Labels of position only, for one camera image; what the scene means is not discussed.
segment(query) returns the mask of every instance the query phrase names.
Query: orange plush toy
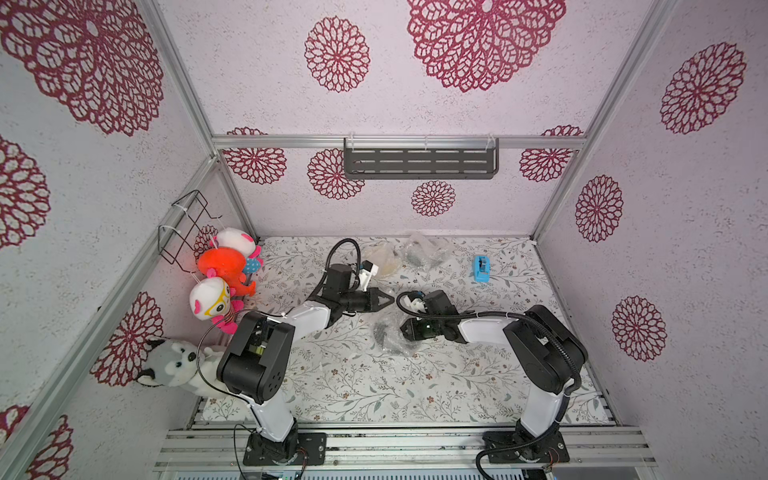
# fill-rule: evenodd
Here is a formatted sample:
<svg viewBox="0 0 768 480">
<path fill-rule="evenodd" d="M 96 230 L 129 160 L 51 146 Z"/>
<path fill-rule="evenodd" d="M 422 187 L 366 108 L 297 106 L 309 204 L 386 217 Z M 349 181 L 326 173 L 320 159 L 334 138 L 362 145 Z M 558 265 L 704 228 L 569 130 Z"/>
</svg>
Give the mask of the orange plush toy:
<svg viewBox="0 0 768 480">
<path fill-rule="evenodd" d="M 246 260 L 243 254 L 234 248 L 219 247 L 207 250 L 200 255 L 197 268 L 208 278 L 220 276 L 230 286 L 231 296 L 251 296 L 256 292 L 256 282 L 245 283 Z"/>
</svg>

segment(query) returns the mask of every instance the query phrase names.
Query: white plush toy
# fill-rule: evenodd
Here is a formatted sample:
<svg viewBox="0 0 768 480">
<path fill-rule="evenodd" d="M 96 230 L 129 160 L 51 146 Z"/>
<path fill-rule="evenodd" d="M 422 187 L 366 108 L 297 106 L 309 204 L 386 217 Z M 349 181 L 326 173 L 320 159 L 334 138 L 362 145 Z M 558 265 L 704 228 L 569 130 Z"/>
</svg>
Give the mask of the white plush toy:
<svg viewBox="0 0 768 480">
<path fill-rule="evenodd" d="M 212 247 L 229 247 L 234 248 L 238 252 L 243 254 L 243 257 L 250 258 L 254 252 L 256 252 L 256 242 L 248 233 L 238 230 L 237 228 L 228 227 L 216 234 L 215 237 L 210 239 Z"/>
<path fill-rule="evenodd" d="M 251 235 L 237 228 L 228 227 L 220 231 L 210 239 L 210 245 L 213 248 L 229 247 L 240 252 L 246 261 L 243 273 L 256 273 L 263 265 L 259 258 L 261 245 L 256 245 Z"/>
<path fill-rule="evenodd" d="M 190 308 L 192 313 L 200 320 L 210 320 L 213 323 L 221 320 L 225 315 L 239 312 L 243 309 L 241 300 L 230 298 L 230 287 L 223 278 L 212 276 L 201 280 L 190 292 Z M 217 325 L 224 333 L 233 335 L 237 330 L 235 317 Z"/>
<path fill-rule="evenodd" d="M 146 386 L 178 386 L 197 396 L 222 399 L 227 395 L 206 385 L 197 373 L 197 347 L 183 340 L 152 339 L 147 344 L 152 350 L 136 379 Z M 227 386 L 216 379 L 216 369 L 224 352 L 205 347 L 200 352 L 200 371 L 211 385 L 225 392 Z"/>
</svg>

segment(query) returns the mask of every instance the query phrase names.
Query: black cable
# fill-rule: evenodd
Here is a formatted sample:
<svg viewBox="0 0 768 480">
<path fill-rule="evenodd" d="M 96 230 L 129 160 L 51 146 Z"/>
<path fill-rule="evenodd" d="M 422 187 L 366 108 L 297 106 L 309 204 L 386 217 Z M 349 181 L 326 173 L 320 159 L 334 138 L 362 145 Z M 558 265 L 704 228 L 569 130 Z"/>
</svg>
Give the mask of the black cable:
<svg viewBox="0 0 768 480">
<path fill-rule="evenodd" d="M 296 477 L 296 480 L 301 480 L 304 476 L 304 471 L 306 470 L 306 464 L 310 462 L 310 454 L 308 451 L 305 450 L 304 447 L 299 447 L 299 451 L 304 455 L 304 461 L 301 464 L 301 472 L 299 472 L 299 476 Z"/>
<path fill-rule="evenodd" d="M 496 480 L 495 478 L 491 477 L 483 469 L 482 465 L 480 465 L 480 461 L 482 460 L 483 457 L 491 455 L 491 454 L 495 454 L 495 453 L 504 453 L 504 452 L 510 452 L 512 450 L 521 450 L 521 449 L 524 449 L 526 447 L 530 447 L 531 445 L 535 445 L 535 444 L 541 442 L 542 440 L 545 440 L 545 439 L 549 438 L 550 436 L 554 435 L 558 431 L 558 429 L 560 428 L 560 421 L 565 416 L 565 413 L 568 410 L 568 404 L 571 402 L 571 397 L 569 395 L 564 394 L 563 397 L 564 397 L 563 398 L 563 402 L 560 404 L 560 409 L 558 410 L 558 414 L 554 418 L 554 422 L 552 423 L 552 425 L 549 426 L 549 428 L 547 428 L 541 435 L 539 435 L 535 439 L 530 440 L 528 442 L 515 443 L 515 444 L 512 444 L 512 445 L 505 445 L 505 446 L 499 447 L 497 449 L 489 449 L 489 450 L 482 450 L 482 451 L 480 451 L 480 453 L 478 453 L 477 456 L 475 457 L 475 467 L 478 469 L 478 472 L 480 472 L 480 475 L 482 475 L 482 477 L 485 478 L 485 480 Z"/>
<path fill-rule="evenodd" d="M 351 243 L 355 247 L 355 252 L 357 254 L 357 262 L 355 264 L 355 283 L 352 285 L 351 288 L 349 288 L 348 291 L 351 290 L 357 290 L 357 287 L 360 286 L 360 264 L 362 262 L 362 255 L 360 253 L 360 245 L 357 243 L 357 241 L 353 238 L 343 238 L 339 240 L 336 245 L 331 247 L 330 253 L 328 253 L 328 256 L 326 257 L 326 269 L 323 271 L 323 276 L 320 278 L 320 281 L 317 283 L 317 286 L 315 286 L 314 290 L 312 290 L 312 293 L 310 293 L 310 298 L 317 295 L 317 293 L 320 292 L 320 289 L 323 288 L 323 283 L 326 281 L 326 278 L 328 277 L 328 269 L 331 267 L 331 259 L 333 258 L 333 254 L 336 253 L 336 251 L 345 243 Z"/>
<path fill-rule="evenodd" d="M 460 313 L 458 315 L 431 315 L 429 313 L 414 312 L 412 310 L 408 310 L 400 303 L 400 299 L 403 298 L 404 296 L 408 296 L 410 293 L 412 292 L 400 293 L 395 300 L 395 304 L 403 312 L 418 318 L 433 319 L 433 320 L 464 320 L 464 319 L 470 319 L 470 318 L 480 318 L 483 316 L 505 316 L 507 318 L 519 319 L 526 322 L 531 328 L 533 328 L 534 330 L 539 332 L 542 336 L 547 338 L 547 341 L 549 341 L 554 347 L 554 349 L 557 350 L 558 354 L 560 355 L 560 357 L 562 357 L 563 361 L 565 361 L 565 364 L 568 366 L 568 369 L 571 371 L 571 378 L 573 378 L 574 383 L 565 389 L 565 395 L 570 396 L 572 392 L 574 392 L 575 390 L 581 387 L 581 372 L 576 367 L 576 364 L 574 363 L 573 359 L 568 355 L 568 352 L 565 351 L 565 348 L 563 348 L 563 345 L 562 343 L 560 343 L 560 340 L 558 340 L 557 337 L 554 336 L 554 333 L 552 333 L 546 326 L 542 325 L 536 319 L 533 319 L 530 316 L 524 315 L 522 313 L 512 313 L 512 312 L 489 311 L 489 312 L 479 312 L 479 313 Z"/>
<path fill-rule="evenodd" d="M 235 462 L 237 462 L 237 469 L 240 470 L 240 476 L 243 477 L 243 480 L 245 479 L 245 474 L 243 473 L 243 469 L 240 467 L 240 460 L 237 459 L 237 441 L 236 441 L 236 434 L 237 434 L 237 427 L 243 427 L 243 430 L 247 430 L 252 435 L 254 430 L 249 429 L 242 423 L 238 423 L 234 426 L 232 429 L 232 449 L 234 450 L 235 454 Z"/>
</svg>

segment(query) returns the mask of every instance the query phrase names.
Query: clear plastic bag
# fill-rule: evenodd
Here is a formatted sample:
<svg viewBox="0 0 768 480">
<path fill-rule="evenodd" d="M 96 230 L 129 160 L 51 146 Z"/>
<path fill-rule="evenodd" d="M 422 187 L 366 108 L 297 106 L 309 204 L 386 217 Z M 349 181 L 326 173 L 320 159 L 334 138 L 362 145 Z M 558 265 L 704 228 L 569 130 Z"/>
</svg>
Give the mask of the clear plastic bag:
<svg viewBox="0 0 768 480">
<path fill-rule="evenodd" d="M 419 350 L 421 342 L 406 340 L 400 326 L 408 316 L 402 312 L 388 313 L 376 319 L 371 325 L 373 346 L 371 350 L 387 356 L 412 356 Z"/>
<path fill-rule="evenodd" d="M 387 286 L 379 287 L 384 293 L 396 296 L 395 290 Z M 367 313 L 366 322 L 371 328 L 373 345 L 369 350 L 374 355 L 412 356 L 422 346 L 421 342 L 406 340 L 400 326 L 408 319 L 408 314 L 395 306 L 389 306 L 376 313 Z"/>
<path fill-rule="evenodd" d="M 450 258 L 451 243 L 443 238 L 430 240 L 420 233 L 414 233 L 403 245 L 406 262 L 422 272 L 429 272 Z"/>
<path fill-rule="evenodd" d="M 362 259 L 369 260 L 379 268 L 376 278 L 386 278 L 397 272 L 400 262 L 395 258 L 395 244 L 381 242 L 367 247 L 362 252 Z"/>
</svg>

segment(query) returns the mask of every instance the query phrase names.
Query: red floral pattern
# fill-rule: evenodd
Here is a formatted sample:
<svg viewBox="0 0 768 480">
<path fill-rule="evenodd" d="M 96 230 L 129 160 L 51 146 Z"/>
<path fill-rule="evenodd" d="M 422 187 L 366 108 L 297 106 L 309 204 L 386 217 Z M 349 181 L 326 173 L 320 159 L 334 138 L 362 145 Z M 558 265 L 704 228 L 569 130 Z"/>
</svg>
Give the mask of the red floral pattern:
<svg viewBox="0 0 768 480">
<path fill-rule="evenodd" d="M 581 235 L 591 242 L 605 240 L 619 225 L 621 189 L 618 182 L 606 175 L 588 181 L 576 202 L 576 226 Z"/>
<path fill-rule="evenodd" d="M 371 58 L 366 38 L 349 20 L 326 17 L 317 22 L 304 47 L 313 78 L 330 91 L 349 91 L 368 73 Z"/>
<path fill-rule="evenodd" d="M 0 248 L 35 236 L 51 209 L 50 195 L 37 162 L 0 137 Z"/>
<path fill-rule="evenodd" d="M 688 134 L 725 113 L 744 82 L 744 52 L 722 42 L 689 58 L 672 75 L 661 98 L 661 121 L 675 134 Z"/>
<path fill-rule="evenodd" d="M 576 136 L 584 132 L 573 125 L 558 125 L 546 130 L 542 136 Z M 574 151 L 567 148 L 529 148 L 520 157 L 523 177 L 545 182 L 560 177 Z"/>
<path fill-rule="evenodd" d="M 227 135 L 266 135 L 256 128 L 239 127 Z M 282 148 L 236 148 L 222 151 L 227 165 L 244 180 L 253 184 L 277 182 L 286 173 L 286 156 Z"/>
<path fill-rule="evenodd" d="M 0 33 L 76 120 L 131 136 L 159 115 L 163 70 L 131 0 L 0 0 Z"/>
<path fill-rule="evenodd" d="M 661 313 L 645 298 L 628 296 L 620 301 L 611 324 L 619 347 L 635 360 L 653 360 L 667 345 Z"/>
<path fill-rule="evenodd" d="M 408 0 L 414 55 L 444 87 L 488 90 L 549 43 L 565 0 Z"/>
<path fill-rule="evenodd" d="M 357 195 L 365 180 L 350 180 L 344 174 L 343 152 L 338 148 L 317 152 L 306 168 L 312 187 L 321 195 L 342 200 Z"/>
<path fill-rule="evenodd" d="M 140 292 L 91 367 L 91 373 L 99 383 L 126 386 L 136 379 L 147 359 L 147 340 L 157 336 L 163 336 L 160 307 L 147 292 Z"/>
<path fill-rule="evenodd" d="M 437 217 L 453 206 L 456 193 L 446 182 L 431 180 L 419 185 L 411 196 L 411 206 L 425 217 Z"/>
<path fill-rule="evenodd" d="M 11 436 L 16 426 L 29 411 L 28 406 L 14 405 L 0 413 L 0 446 Z M 27 468 L 27 479 L 59 480 L 69 470 L 72 446 L 72 428 L 68 417 L 62 415 L 56 429 L 48 435 L 45 447 L 38 452 Z"/>
<path fill-rule="evenodd" d="M 27 468 L 28 480 L 42 478 L 44 480 L 59 480 L 69 471 L 69 457 L 72 455 L 72 432 L 68 417 L 62 415 L 56 430 L 46 439 L 46 446 L 35 456 Z"/>
<path fill-rule="evenodd" d="M 27 415 L 29 407 L 14 405 L 0 413 L 0 446 L 11 436 L 16 425 Z"/>
<path fill-rule="evenodd" d="M 200 229 L 200 232 L 194 238 L 194 259 L 198 260 L 200 255 L 211 248 L 210 239 L 214 238 L 219 230 L 213 225 L 206 225 Z"/>
</svg>

